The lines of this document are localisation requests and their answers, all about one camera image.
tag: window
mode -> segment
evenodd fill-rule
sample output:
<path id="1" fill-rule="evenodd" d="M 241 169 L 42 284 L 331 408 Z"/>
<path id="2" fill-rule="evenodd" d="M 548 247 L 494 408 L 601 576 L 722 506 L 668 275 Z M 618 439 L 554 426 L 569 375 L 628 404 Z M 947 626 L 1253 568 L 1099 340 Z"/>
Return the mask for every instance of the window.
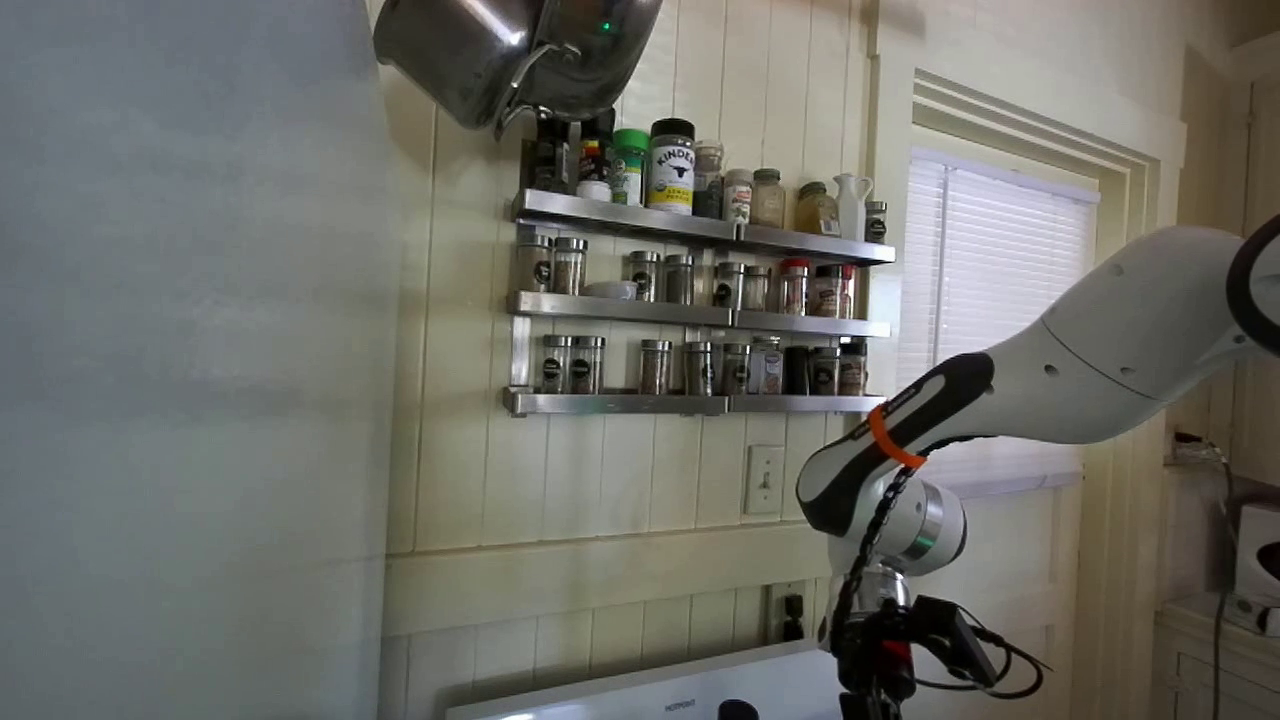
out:
<path id="1" fill-rule="evenodd" d="M 961 155 L 916 155 L 902 222 L 900 375 L 1029 329 L 1092 262 L 1097 187 Z M 1053 483 L 1080 447 L 1036 439 L 951 444 L 923 463 L 947 483 Z"/>

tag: metal spice rack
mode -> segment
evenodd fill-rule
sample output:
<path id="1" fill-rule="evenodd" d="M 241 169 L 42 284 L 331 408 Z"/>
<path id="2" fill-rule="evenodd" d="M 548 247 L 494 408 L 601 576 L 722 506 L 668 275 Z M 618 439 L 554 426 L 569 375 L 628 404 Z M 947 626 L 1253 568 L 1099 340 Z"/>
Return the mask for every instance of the metal spice rack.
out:
<path id="1" fill-rule="evenodd" d="M 514 222 L 551 222 L 574 230 L 606 230 L 653 243 L 683 243 L 707 252 L 765 252 L 765 255 L 811 255 L 842 262 L 890 262 L 894 252 L 884 243 L 805 236 L 760 222 L 729 222 L 707 217 L 671 217 L 653 206 L 596 203 L 559 190 L 525 187 L 514 199 Z M 688 309 L 688 305 L 641 305 L 606 297 L 554 297 L 514 291 L 513 301 L 513 388 L 502 408 L 513 416 L 596 416 L 596 413 L 674 413 L 674 416 L 722 416 L 722 413 L 872 413 L 884 395 L 548 395 L 530 392 L 530 319 L 628 319 L 628 324 L 693 324 L 771 335 L 889 335 L 874 319 L 830 319 L 830 317 L 788 317 L 788 310 L 732 310 L 732 309 Z"/>

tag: white stove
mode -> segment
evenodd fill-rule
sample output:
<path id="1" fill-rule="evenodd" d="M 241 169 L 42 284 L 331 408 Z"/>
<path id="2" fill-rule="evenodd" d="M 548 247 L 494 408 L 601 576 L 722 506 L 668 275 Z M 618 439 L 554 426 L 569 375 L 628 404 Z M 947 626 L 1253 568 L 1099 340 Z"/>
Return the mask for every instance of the white stove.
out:
<path id="1" fill-rule="evenodd" d="M 801 641 L 458 702 L 447 720 L 838 720 L 838 678 Z"/>

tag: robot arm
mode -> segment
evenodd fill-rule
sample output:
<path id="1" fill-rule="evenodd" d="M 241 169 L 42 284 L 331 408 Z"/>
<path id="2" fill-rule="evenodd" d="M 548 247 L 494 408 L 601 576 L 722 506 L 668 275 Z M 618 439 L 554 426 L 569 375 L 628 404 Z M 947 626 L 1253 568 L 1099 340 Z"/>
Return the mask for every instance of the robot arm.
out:
<path id="1" fill-rule="evenodd" d="M 1133 241 L 1020 335 L 951 355 L 801 468 L 796 501 L 848 570 L 900 468 L 976 437 L 1106 439 L 1257 344 L 1280 351 L 1280 220 L 1246 243 L 1209 229 Z M 964 549 L 961 501 L 926 480 L 894 487 L 869 553 L 918 576 Z"/>

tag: shelf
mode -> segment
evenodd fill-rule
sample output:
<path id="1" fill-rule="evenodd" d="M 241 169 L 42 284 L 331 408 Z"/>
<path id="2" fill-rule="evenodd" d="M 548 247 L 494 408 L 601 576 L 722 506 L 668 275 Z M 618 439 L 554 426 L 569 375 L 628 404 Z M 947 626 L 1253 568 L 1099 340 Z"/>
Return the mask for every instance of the shelf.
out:
<path id="1" fill-rule="evenodd" d="M 822 255 L 822 259 L 853 259 L 853 262 L 890 262 L 894 252 L 889 243 L 858 243 L 837 236 L 808 236 L 760 222 L 729 222 L 713 217 L 674 217 L 653 211 L 633 203 L 601 203 L 559 190 L 525 187 L 514 199 L 520 220 L 570 220 L 601 230 L 618 236 L 646 236 L 663 243 L 704 243 L 722 252 L 771 252 L 771 255 Z"/>
<path id="2" fill-rule="evenodd" d="M 722 416 L 722 413 L 796 413 L 796 416 L 858 416 L 872 413 L 884 395 L 544 395 L 529 388 L 502 388 L 513 416 Z"/>
<path id="3" fill-rule="evenodd" d="M 741 332 L 771 332 L 771 335 L 889 335 L 889 324 L 872 324 L 872 319 L 729 310 L 729 309 L 641 305 L 641 301 L 554 297 L 554 291 L 520 291 L 514 317 L 695 324 L 695 329 L 741 329 Z"/>

